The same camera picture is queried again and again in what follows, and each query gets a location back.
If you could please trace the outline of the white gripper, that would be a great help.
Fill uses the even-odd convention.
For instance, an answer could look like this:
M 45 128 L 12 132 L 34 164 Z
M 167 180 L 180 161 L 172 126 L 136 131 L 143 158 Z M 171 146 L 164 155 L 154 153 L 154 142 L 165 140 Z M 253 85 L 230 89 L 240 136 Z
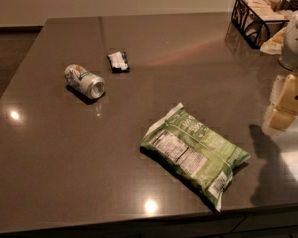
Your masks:
M 288 70 L 297 70 L 298 10 L 293 13 L 285 29 L 281 52 L 279 63 Z M 268 114 L 268 126 L 277 130 L 286 130 L 296 118 L 293 114 L 298 115 L 298 71 L 286 77 L 277 107 L 284 111 L 273 108 Z

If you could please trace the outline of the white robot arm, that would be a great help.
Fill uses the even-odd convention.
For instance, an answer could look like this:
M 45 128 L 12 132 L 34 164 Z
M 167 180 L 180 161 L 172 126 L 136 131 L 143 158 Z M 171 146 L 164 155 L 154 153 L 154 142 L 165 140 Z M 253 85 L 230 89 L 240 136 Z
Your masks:
M 266 125 L 281 132 L 279 141 L 298 143 L 298 10 L 285 29 L 278 62 L 290 73 L 278 76 L 273 84 Z M 284 147 L 281 157 L 298 181 L 298 146 Z

